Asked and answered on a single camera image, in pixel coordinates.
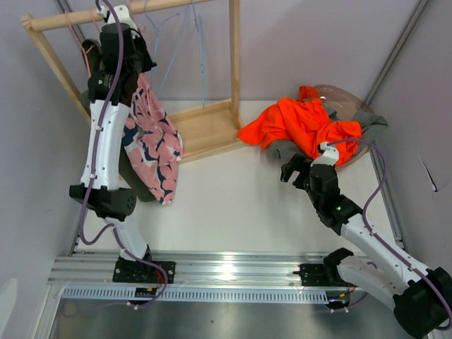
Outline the blue wire hanger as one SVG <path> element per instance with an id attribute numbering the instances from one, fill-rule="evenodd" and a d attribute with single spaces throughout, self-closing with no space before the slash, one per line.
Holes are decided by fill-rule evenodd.
<path id="1" fill-rule="evenodd" d="M 198 40 L 198 51 L 200 57 L 200 74 L 201 74 L 201 102 L 202 107 L 206 106 L 206 71 L 204 64 L 204 48 L 203 48 L 203 22 L 202 17 L 198 15 L 195 1 L 191 2 L 191 8 L 194 15 L 194 22 Z"/>
<path id="2" fill-rule="evenodd" d="M 159 75 L 156 88 L 159 94 L 163 94 L 180 49 L 186 15 L 177 10 L 167 13 L 165 18 L 158 18 L 145 8 L 145 18 L 154 34 L 154 41 L 151 43 L 152 58 L 158 63 L 158 70 L 151 71 L 151 75 L 153 78 Z"/>

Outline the orange shorts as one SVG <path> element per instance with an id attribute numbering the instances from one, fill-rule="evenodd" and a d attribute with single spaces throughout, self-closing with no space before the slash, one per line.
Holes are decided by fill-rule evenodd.
<path id="1" fill-rule="evenodd" d="M 338 165 L 344 165 L 358 150 L 362 128 L 356 121 L 331 121 L 320 98 L 294 100 L 284 97 L 262 111 L 257 119 L 237 132 L 238 138 L 265 150 L 272 142 L 294 142 L 311 159 L 319 156 L 318 145 L 339 141 Z"/>
<path id="2" fill-rule="evenodd" d="M 317 100 L 319 98 L 320 95 L 315 87 L 309 85 L 302 85 L 299 87 L 298 100 L 300 102 Z"/>

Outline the pink wire hanger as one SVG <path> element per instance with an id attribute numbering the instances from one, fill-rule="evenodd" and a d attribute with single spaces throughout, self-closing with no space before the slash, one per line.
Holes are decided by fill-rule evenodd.
<path id="1" fill-rule="evenodd" d="M 92 22 L 94 22 L 94 24 L 97 24 L 98 22 L 103 21 L 103 18 L 101 16 L 99 16 L 99 13 L 97 12 L 96 8 L 91 8 L 89 10 L 89 12 L 90 12 L 91 20 L 92 20 Z"/>
<path id="2" fill-rule="evenodd" d="M 73 35 L 74 40 L 76 41 L 83 59 L 84 59 L 84 64 L 88 73 L 88 77 L 90 78 L 92 76 L 92 71 L 91 71 L 91 67 L 90 67 L 90 62 L 89 62 L 89 58 L 88 58 L 88 54 L 93 50 L 94 48 L 94 42 L 92 40 L 86 39 L 81 41 L 80 37 L 76 34 L 76 31 L 69 19 L 69 12 L 68 11 L 64 11 L 64 16 L 66 19 L 66 23 L 68 24 L 68 27 Z"/>

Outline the pink patterned shorts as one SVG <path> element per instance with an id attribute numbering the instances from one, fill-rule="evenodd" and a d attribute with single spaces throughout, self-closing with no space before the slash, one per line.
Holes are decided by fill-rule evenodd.
<path id="1" fill-rule="evenodd" d="M 142 202 L 174 200 L 183 141 L 144 75 L 132 96 L 121 138 L 119 173 Z"/>

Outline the grey shorts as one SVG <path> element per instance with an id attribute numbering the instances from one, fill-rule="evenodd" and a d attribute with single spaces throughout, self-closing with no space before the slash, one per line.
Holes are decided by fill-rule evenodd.
<path id="1" fill-rule="evenodd" d="M 364 110 L 357 110 L 352 121 L 360 125 L 362 139 L 369 142 L 374 142 L 388 127 L 388 122 L 383 116 Z M 264 153 L 269 160 L 279 161 L 281 163 L 289 162 L 294 155 L 301 155 L 302 159 L 308 158 L 294 141 L 283 139 L 273 141 L 264 150 Z"/>

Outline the dark olive shorts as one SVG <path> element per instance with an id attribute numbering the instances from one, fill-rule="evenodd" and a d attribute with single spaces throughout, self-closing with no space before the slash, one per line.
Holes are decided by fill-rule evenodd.
<path id="1" fill-rule="evenodd" d="M 86 68 L 94 73 L 100 70 L 101 66 L 101 46 L 97 40 L 86 39 L 82 42 L 82 48 L 85 50 L 88 59 L 88 65 Z M 156 201 L 154 195 L 148 190 L 148 187 L 143 183 L 141 178 L 137 175 L 133 169 L 129 157 L 124 150 L 124 147 L 120 145 L 119 154 L 119 174 L 128 186 L 135 192 L 138 199 L 142 202 Z"/>

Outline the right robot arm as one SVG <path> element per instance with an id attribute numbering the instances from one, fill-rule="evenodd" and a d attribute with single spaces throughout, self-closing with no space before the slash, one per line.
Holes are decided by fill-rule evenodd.
<path id="1" fill-rule="evenodd" d="M 364 211 L 341 194 L 335 167 L 294 155 L 282 165 L 280 179 L 305 191 L 320 221 L 360 249 L 363 261 L 347 249 L 328 255 L 323 279 L 356 285 L 393 312 L 399 325 L 414 338 L 451 327 L 451 276 L 431 269 L 391 243 L 364 219 Z"/>

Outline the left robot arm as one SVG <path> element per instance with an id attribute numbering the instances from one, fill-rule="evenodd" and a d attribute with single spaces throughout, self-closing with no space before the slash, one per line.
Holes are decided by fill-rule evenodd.
<path id="1" fill-rule="evenodd" d="M 81 205 L 78 234 L 82 243 L 91 245 L 84 234 L 87 212 L 92 210 L 104 220 L 103 232 L 111 230 L 120 248 L 119 258 L 129 264 L 129 275 L 144 283 L 153 275 L 150 249 L 131 217 L 137 195 L 119 183 L 121 139 L 132 97 L 141 73 L 155 63 L 142 34 L 133 23 L 107 23 L 99 40 L 83 42 L 93 65 L 88 79 L 90 138 L 81 181 L 69 189 L 70 197 Z"/>

